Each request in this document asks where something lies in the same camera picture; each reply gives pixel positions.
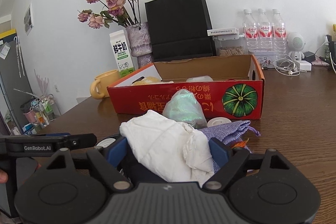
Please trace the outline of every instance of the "milk carton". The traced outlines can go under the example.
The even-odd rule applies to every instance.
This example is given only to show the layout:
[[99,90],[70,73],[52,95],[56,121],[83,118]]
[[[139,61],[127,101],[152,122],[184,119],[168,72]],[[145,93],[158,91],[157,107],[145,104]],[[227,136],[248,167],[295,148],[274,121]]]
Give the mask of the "milk carton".
[[120,77],[135,71],[124,30],[110,33],[110,42]]

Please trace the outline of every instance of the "finger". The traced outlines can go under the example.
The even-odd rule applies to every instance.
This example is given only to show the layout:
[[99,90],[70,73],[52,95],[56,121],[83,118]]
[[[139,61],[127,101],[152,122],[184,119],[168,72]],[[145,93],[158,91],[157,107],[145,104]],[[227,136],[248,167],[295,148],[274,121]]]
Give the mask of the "finger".
[[0,170],[0,183],[6,183],[8,181],[8,175],[3,170]]

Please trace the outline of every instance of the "red cardboard box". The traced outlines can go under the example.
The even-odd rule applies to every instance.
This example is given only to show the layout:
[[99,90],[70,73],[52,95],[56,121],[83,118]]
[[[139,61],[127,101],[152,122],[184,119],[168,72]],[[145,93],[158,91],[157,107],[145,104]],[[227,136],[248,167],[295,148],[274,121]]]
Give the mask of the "red cardboard box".
[[[186,83],[209,75],[214,82]],[[131,86],[140,77],[153,76],[173,84]],[[194,93],[206,118],[260,119],[265,78],[253,55],[203,57],[151,63],[108,86],[117,113],[139,114],[152,109],[162,113],[180,89]]]

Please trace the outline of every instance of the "plastic bag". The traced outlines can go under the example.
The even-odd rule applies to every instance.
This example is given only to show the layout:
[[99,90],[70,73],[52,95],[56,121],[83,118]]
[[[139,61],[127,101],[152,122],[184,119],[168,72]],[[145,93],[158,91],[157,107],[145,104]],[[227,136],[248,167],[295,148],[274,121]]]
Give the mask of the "plastic bag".
[[195,129],[207,127],[200,103],[188,90],[179,90],[166,104],[162,115],[176,122],[185,122]]

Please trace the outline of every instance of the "white towel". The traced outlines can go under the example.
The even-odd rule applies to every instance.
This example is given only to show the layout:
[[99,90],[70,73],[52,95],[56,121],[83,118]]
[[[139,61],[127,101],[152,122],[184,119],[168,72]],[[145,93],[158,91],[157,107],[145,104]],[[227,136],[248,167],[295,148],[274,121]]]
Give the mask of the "white towel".
[[202,186],[214,175],[207,137],[187,123],[149,110],[123,122],[120,133],[138,162],[167,182],[198,181]]

